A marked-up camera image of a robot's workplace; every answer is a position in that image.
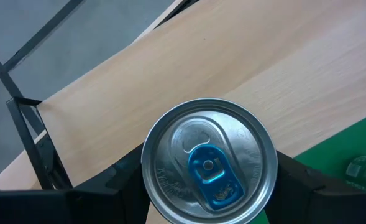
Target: can rim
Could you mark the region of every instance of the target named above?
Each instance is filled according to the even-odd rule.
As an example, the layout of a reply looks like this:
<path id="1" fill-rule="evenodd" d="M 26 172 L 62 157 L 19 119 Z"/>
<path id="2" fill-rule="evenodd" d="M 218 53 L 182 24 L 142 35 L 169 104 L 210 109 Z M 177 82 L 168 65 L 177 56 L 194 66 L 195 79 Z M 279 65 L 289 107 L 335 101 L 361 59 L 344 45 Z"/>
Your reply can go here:
<path id="1" fill-rule="evenodd" d="M 278 159 L 277 159 L 277 152 L 275 150 L 275 146 L 271 140 L 271 137 L 269 135 L 269 133 L 267 132 L 267 130 L 265 129 L 264 125 L 260 122 L 260 120 L 253 115 L 249 110 L 247 110 L 246 108 L 244 108 L 241 105 L 238 105 L 237 103 L 231 102 L 229 100 L 225 100 L 225 99 L 221 99 L 221 98 L 197 98 L 197 99 L 193 99 L 193 100 L 189 100 L 183 103 L 180 103 L 179 105 L 174 106 L 172 109 L 168 110 L 166 113 L 164 113 L 158 120 L 157 122 L 152 126 L 151 130 L 149 131 L 147 137 L 145 138 L 145 142 L 144 142 L 144 146 L 143 146 L 143 150 L 142 150 L 142 155 L 141 155 L 141 164 L 142 164 L 142 175 L 144 177 L 145 174 L 147 174 L 149 177 L 151 177 L 151 179 L 153 179 L 154 177 L 151 175 L 151 169 L 148 169 L 151 166 L 151 159 L 146 159 L 146 157 L 151 158 L 151 153 L 152 150 L 145 150 L 148 146 L 148 142 L 149 139 L 152 137 L 152 135 L 154 135 L 154 129 L 157 129 L 158 126 L 160 125 L 160 123 L 163 122 L 163 120 L 167 117 L 170 116 L 171 113 L 173 113 L 174 111 L 178 110 L 179 108 L 183 107 L 186 104 L 192 103 L 192 102 L 197 102 L 197 101 L 219 101 L 219 102 L 223 102 L 223 103 L 227 103 L 230 104 L 231 106 L 236 107 L 237 109 L 243 111 L 246 116 L 243 116 L 242 114 L 240 114 L 241 116 L 243 116 L 244 118 L 250 118 L 252 121 L 255 121 L 256 124 L 252 124 L 255 126 L 255 130 L 257 132 L 257 134 L 259 136 L 261 136 L 261 143 L 267 143 L 267 148 L 266 147 L 262 147 L 262 152 L 265 154 L 265 156 L 263 157 L 263 164 L 264 168 L 266 168 L 266 175 L 262 174 L 262 190 L 261 192 L 259 192 L 259 196 L 257 197 L 258 199 L 256 200 L 257 203 L 253 204 L 252 206 L 250 206 L 248 209 L 248 211 L 245 212 L 245 215 L 242 214 L 240 216 L 238 216 L 238 220 L 234 220 L 235 222 L 250 222 L 251 220 L 253 220 L 265 207 L 265 205 L 267 204 L 267 202 L 269 201 L 271 194 L 273 192 L 274 186 L 275 186 L 275 182 L 277 181 L 277 172 L 278 172 Z M 163 201 L 163 199 L 161 198 L 161 196 L 159 196 L 159 192 L 156 190 L 156 186 L 154 184 L 153 181 L 150 181 L 150 178 L 143 178 L 144 179 L 144 185 L 145 188 L 147 189 L 148 195 L 152 201 L 152 203 L 155 205 L 155 208 L 158 210 L 158 212 L 164 217 L 166 218 L 169 222 L 172 223 L 198 223 L 200 221 L 203 221 L 203 219 L 200 218 L 195 218 L 196 221 L 193 220 L 188 220 L 185 217 L 182 217 L 180 214 L 176 213 L 176 211 L 172 210 L 170 207 L 168 207 L 168 204 L 170 202 L 165 202 Z"/>

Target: aluminum can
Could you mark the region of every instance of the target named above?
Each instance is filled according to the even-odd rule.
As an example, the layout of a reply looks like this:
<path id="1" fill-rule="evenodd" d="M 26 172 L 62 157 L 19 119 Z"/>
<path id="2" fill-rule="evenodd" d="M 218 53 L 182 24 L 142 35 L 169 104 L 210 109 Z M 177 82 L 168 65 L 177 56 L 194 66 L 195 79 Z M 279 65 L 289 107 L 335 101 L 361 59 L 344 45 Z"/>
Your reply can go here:
<path id="1" fill-rule="evenodd" d="M 201 98 L 165 113 L 141 157 L 144 184 L 172 223 L 247 223 L 264 208 L 278 160 L 261 122 L 245 108 Z"/>
<path id="2" fill-rule="evenodd" d="M 345 172 L 346 182 L 360 190 L 366 191 L 366 156 L 356 157 Z"/>

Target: wooden surface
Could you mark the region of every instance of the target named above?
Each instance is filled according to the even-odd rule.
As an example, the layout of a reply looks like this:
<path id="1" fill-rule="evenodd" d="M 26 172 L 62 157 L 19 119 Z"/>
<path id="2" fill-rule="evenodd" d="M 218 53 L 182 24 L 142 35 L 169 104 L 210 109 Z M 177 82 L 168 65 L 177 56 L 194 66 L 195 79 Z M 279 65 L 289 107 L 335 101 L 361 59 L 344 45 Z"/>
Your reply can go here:
<path id="1" fill-rule="evenodd" d="M 45 135 L 42 131 L 35 139 L 37 144 Z M 24 150 L 0 173 L 0 190 L 42 189 L 34 168 Z"/>
<path id="2" fill-rule="evenodd" d="M 138 41 L 143 36 L 154 30 L 166 18 L 177 10 L 187 0 L 175 0 L 170 4 L 166 10 L 161 13 L 134 41 Z M 39 142 L 47 134 L 43 131 L 34 143 Z M 27 190 L 27 189 L 41 189 L 38 178 L 35 175 L 27 151 L 23 150 L 1 173 L 0 173 L 0 190 Z"/>
<path id="3" fill-rule="evenodd" d="M 134 41 L 140 40 L 143 36 L 147 35 L 149 32 L 153 31 L 159 24 L 161 24 L 163 21 L 167 20 L 169 16 L 174 12 L 174 10 L 178 9 L 181 5 L 183 5 L 187 0 L 175 0 L 173 3 L 170 4 L 169 7 L 167 7 L 166 10 L 164 10 L 163 13 L 161 13 L 152 23 L 149 25 Z"/>
<path id="4" fill-rule="evenodd" d="M 221 97 L 295 156 L 366 117 L 366 1 L 201 0 L 39 105 L 73 185 L 172 106 Z M 163 223 L 155 210 L 152 223 Z"/>

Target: green mat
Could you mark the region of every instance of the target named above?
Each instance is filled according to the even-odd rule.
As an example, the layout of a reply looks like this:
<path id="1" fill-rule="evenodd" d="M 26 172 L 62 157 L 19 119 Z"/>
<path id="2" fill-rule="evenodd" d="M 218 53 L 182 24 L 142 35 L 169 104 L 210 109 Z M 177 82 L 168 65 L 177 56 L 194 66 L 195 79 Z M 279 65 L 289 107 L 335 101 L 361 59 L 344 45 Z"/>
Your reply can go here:
<path id="1" fill-rule="evenodd" d="M 366 156 L 366 118 L 295 157 L 323 174 L 344 179 L 351 160 Z M 251 224 L 268 223 L 262 212 Z"/>

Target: blue pull tab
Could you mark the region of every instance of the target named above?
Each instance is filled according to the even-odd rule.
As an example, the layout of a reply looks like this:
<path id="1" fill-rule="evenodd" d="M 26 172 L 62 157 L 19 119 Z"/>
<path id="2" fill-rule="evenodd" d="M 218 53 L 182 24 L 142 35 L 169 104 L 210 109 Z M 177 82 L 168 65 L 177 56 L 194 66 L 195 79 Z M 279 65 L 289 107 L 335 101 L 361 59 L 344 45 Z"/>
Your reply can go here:
<path id="1" fill-rule="evenodd" d="M 226 155 L 216 146 L 194 149 L 188 158 L 188 172 L 214 210 L 234 203 L 244 194 Z"/>

